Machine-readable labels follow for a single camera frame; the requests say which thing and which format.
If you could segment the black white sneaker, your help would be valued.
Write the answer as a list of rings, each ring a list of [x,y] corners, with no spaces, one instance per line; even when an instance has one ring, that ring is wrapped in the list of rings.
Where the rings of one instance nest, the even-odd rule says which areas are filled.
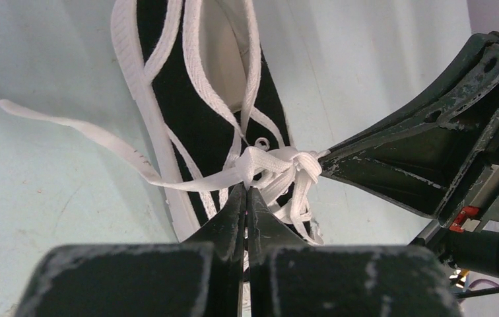
[[[251,1],[116,1],[117,62],[147,129],[156,166],[93,123],[0,98],[5,112],[73,128],[164,188],[186,240],[226,204],[233,185],[260,191],[274,216],[314,246],[307,194],[325,151],[300,151],[261,51]]]

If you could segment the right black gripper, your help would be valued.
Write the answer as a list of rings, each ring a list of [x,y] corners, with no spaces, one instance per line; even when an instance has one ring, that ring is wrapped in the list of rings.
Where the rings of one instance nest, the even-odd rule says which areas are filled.
[[[413,240],[441,263],[499,277],[499,32],[476,33],[436,80],[333,146],[323,175],[429,219]]]

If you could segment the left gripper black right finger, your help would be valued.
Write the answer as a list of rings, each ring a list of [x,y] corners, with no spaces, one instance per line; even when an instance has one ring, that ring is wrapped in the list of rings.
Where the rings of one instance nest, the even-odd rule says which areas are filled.
[[[435,257],[418,246],[310,246],[248,190],[253,316],[460,316]]]

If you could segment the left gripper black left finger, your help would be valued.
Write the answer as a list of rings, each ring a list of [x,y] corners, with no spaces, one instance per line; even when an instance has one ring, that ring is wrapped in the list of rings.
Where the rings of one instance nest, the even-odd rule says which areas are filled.
[[[17,316],[240,316],[247,191],[179,244],[71,244],[34,270]]]

